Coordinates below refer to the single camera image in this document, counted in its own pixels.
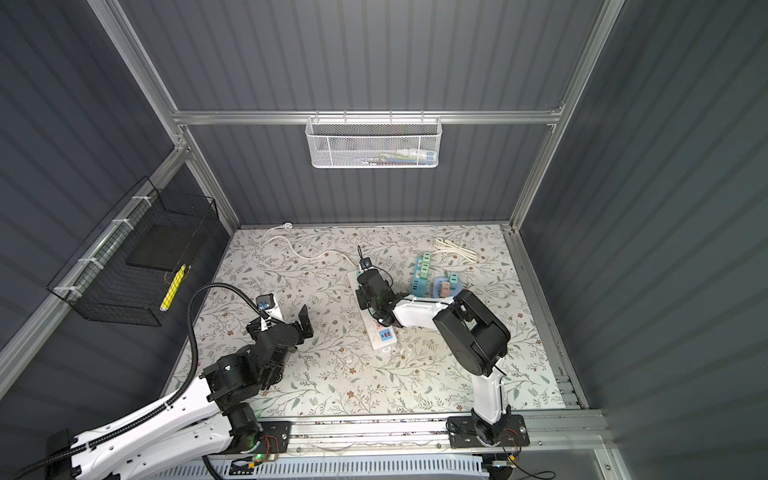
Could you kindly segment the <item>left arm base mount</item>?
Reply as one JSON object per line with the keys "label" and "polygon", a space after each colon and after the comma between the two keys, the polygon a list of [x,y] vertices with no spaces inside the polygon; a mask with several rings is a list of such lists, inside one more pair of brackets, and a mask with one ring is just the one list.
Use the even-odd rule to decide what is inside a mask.
{"label": "left arm base mount", "polygon": [[278,455],[287,452],[293,423],[290,421],[259,421],[253,431],[238,433],[218,455]]}

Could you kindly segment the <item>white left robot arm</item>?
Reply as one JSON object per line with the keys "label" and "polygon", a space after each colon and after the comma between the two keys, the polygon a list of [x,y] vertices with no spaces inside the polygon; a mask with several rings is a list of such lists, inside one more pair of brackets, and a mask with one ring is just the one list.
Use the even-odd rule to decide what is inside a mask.
{"label": "white left robot arm", "polygon": [[251,344],[205,367],[186,389],[103,427],[50,437],[49,453],[74,453],[47,466],[45,478],[141,479],[228,450],[277,452],[276,435],[264,431],[248,401],[281,381],[288,358],[314,330],[306,307],[293,321],[278,307],[268,312],[270,320],[248,325]]}

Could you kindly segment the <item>teal power strip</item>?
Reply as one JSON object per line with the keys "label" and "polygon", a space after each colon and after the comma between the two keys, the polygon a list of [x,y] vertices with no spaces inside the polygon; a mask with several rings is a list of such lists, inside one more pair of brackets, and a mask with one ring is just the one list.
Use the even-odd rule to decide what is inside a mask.
{"label": "teal power strip", "polygon": [[427,291],[428,279],[423,280],[419,277],[419,272],[421,269],[419,265],[420,256],[416,259],[415,266],[414,266],[413,279],[411,282],[411,294],[416,297],[425,297],[426,291]]}

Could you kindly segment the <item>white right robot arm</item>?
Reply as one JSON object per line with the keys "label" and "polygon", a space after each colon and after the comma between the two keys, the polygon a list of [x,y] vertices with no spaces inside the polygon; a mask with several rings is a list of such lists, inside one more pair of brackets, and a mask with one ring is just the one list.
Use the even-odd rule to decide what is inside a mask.
{"label": "white right robot arm", "polygon": [[473,292],[463,289],[445,298],[396,293],[374,267],[359,273],[356,283],[360,309],[379,325],[439,332],[459,365],[471,375],[474,416],[488,427],[501,422],[510,411],[502,391],[505,373],[501,364],[511,335]]}

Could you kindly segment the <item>pink charger plug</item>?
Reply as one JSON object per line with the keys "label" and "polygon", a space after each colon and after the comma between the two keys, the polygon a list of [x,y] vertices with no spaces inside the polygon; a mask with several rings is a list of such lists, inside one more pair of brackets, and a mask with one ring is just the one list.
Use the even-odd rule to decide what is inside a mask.
{"label": "pink charger plug", "polygon": [[451,289],[450,289],[450,286],[449,286],[449,281],[441,282],[437,292],[438,292],[438,297],[439,298],[450,297],[451,296]]}

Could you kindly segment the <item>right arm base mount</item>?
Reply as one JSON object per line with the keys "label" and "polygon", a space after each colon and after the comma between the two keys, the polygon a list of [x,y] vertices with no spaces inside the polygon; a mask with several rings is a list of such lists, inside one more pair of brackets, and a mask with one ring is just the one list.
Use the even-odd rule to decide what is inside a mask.
{"label": "right arm base mount", "polygon": [[505,413],[495,424],[479,416],[451,416],[446,420],[450,446],[454,449],[530,445],[528,429],[521,415]]}

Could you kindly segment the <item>white multicolour power strip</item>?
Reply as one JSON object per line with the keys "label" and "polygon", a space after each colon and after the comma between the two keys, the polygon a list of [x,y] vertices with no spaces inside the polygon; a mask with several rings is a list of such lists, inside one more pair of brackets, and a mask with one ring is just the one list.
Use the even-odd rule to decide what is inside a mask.
{"label": "white multicolour power strip", "polygon": [[[362,271],[357,270],[347,275],[354,294],[358,288],[357,277],[360,273],[362,273]],[[367,311],[363,311],[360,308],[359,310],[361,311],[361,318],[373,350],[378,353],[390,352],[397,343],[394,329],[391,326],[384,327],[379,325]]]}

